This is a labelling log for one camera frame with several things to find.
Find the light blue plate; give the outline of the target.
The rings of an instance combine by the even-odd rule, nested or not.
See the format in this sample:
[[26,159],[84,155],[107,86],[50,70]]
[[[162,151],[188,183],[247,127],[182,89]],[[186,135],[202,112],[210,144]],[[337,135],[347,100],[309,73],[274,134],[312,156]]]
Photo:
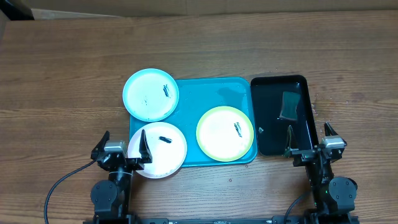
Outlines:
[[177,82],[167,72],[146,68],[131,75],[123,88],[123,103],[134,118],[156,122],[167,118],[178,105]]

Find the black rectangular water tray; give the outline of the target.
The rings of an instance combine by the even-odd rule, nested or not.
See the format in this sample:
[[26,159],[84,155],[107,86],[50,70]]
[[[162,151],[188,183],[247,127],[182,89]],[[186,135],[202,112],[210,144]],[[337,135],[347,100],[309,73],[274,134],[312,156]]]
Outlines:
[[[296,121],[280,119],[284,91],[301,95]],[[289,75],[257,77],[251,81],[252,106],[257,134],[257,147],[264,156],[281,156],[287,142],[287,128],[292,126],[299,149],[318,144],[312,104],[305,77]]]

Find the yellow-green plate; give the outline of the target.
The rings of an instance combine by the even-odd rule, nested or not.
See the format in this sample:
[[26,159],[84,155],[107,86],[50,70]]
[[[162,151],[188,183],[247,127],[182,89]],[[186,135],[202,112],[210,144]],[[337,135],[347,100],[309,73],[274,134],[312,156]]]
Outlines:
[[250,150],[254,128],[239,109],[217,106],[200,118],[196,138],[200,149],[208,157],[220,162],[232,162]]

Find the black corner object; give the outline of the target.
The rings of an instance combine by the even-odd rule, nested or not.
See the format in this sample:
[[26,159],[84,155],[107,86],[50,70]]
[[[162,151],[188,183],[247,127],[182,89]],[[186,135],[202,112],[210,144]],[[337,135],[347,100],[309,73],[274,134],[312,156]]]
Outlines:
[[31,9],[20,0],[1,0],[1,10],[11,21],[33,21]]

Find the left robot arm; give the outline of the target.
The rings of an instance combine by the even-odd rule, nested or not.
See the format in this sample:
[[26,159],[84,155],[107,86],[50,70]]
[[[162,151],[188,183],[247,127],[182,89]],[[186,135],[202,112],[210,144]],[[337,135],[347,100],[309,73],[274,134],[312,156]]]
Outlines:
[[140,223],[140,218],[129,212],[129,199],[133,172],[152,162],[146,132],[139,134],[141,155],[136,158],[128,158],[124,141],[111,141],[109,137],[109,131],[105,132],[91,152],[98,166],[109,172],[108,179],[97,182],[90,193],[93,223]]

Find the white pink-rimmed plate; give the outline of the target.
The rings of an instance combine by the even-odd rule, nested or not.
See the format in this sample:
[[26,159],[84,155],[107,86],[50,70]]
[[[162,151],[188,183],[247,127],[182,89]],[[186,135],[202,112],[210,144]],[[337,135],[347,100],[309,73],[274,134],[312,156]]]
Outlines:
[[187,141],[174,125],[165,122],[149,123],[138,129],[128,145],[128,157],[138,158],[141,132],[146,132],[152,162],[145,164],[137,173],[150,179],[161,179],[181,168],[187,155]]

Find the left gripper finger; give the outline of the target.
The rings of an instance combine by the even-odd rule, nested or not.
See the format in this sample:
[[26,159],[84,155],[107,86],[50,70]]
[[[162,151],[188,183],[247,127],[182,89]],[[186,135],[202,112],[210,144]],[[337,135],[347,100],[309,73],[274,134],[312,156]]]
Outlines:
[[109,131],[106,131],[103,135],[103,137],[101,138],[101,140],[99,141],[99,143],[93,148],[93,150],[91,151],[92,153],[99,153],[104,151],[104,147],[107,143],[107,141],[109,141],[109,137],[110,137],[110,133]]
[[152,154],[150,152],[149,145],[147,143],[146,132],[144,129],[141,131],[139,153],[141,154],[141,162],[143,164],[152,162]]

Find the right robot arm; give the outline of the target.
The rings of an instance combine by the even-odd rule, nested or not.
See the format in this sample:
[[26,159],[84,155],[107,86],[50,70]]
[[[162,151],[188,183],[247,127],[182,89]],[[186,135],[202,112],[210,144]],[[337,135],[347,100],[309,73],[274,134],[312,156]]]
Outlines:
[[331,164],[342,158],[347,145],[329,123],[324,124],[325,137],[311,149],[299,149],[291,126],[287,128],[284,156],[294,159],[293,166],[304,166],[310,182],[315,208],[305,211],[300,223],[357,223],[349,213],[355,209],[357,183],[347,177],[336,177]]

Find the green scrubbing sponge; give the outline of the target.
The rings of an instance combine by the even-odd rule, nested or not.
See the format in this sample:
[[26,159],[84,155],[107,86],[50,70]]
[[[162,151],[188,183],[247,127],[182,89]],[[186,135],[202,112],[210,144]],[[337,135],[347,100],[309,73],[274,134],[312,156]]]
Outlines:
[[282,95],[282,106],[279,118],[290,121],[296,121],[297,107],[300,101],[301,95],[294,92],[284,91]]

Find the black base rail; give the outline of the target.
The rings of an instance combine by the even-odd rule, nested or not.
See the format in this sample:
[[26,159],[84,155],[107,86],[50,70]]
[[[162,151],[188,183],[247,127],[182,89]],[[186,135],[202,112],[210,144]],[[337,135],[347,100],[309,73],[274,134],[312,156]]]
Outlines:
[[116,220],[100,220],[94,218],[92,220],[83,221],[82,224],[94,223],[141,223],[141,224],[302,224],[306,223],[304,218],[294,215],[284,221],[283,215],[276,215],[272,218],[234,218],[234,219],[186,219],[186,220],[169,220],[167,218],[138,218],[131,220],[130,218]]

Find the teal plastic tray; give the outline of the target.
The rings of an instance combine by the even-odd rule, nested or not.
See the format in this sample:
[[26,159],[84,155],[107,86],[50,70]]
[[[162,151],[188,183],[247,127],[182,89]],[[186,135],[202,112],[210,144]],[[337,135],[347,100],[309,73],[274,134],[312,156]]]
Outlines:
[[203,153],[196,139],[200,118],[217,106],[231,106],[242,111],[254,123],[249,83],[241,77],[199,78],[175,80],[180,92],[178,105],[171,115],[161,120],[176,126],[187,140],[187,155],[183,167],[247,164],[257,156],[257,143],[240,159],[216,161]]

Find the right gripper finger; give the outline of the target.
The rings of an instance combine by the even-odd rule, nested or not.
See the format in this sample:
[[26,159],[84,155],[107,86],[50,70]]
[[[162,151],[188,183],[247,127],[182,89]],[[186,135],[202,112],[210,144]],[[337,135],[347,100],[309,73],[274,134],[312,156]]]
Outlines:
[[285,145],[284,156],[291,156],[294,151],[298,151],[299,147],[294,135],[294,131],[291,125],[287,128],[287,142]]
[[329,122],[324,124],[325,136],[337,136],[338,133],[332,128]]

